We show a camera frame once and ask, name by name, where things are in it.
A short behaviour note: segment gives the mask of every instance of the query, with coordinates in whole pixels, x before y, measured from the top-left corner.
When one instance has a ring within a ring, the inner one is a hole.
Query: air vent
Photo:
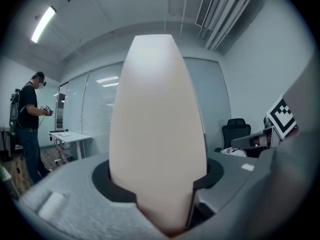
[[[195,24],[202,27],[205,23],[209,8],[211,6],[212,0],[202,0],[201,5],[196,16]]]

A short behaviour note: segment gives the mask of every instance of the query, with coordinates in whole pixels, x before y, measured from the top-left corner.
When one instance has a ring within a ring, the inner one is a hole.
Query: person's hand
[[[46,116],[46,117],[50,117],[50,116],[52,116],[52,110],[49,110],[49,111],[47,111],[47,110],[45,110],[44,111],[44,115]]]

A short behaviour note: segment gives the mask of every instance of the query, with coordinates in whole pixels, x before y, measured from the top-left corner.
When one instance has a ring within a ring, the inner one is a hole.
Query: paper
[[[62,136],[62,137],[66,137],[66,136],[71,136],[71,133],[59,133],[58,135]]]

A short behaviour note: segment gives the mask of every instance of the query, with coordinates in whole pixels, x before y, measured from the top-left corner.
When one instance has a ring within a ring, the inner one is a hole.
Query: controller
[[[52,114],[54,113],[48,106],[45,106],[45,107],[41,106],[40,109],[48,111],[50,116],[52,116]]]

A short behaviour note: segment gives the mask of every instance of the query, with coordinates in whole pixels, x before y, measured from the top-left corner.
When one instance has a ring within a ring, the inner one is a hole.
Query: glass wall
[[[65,97],[67,93],[68,83],[61,85],[59,93],[56,93],[56,111],[55,111],[55,129],[61,131],[63,129]]]
[[[224,146],[222,126],[230,119],[225,81],[217,62],[185,58],[206,133],[207,150]],[[92,136],[85,156],[109,153],[111,120],[122,63],[99,68],[69,81],[63,129]]]

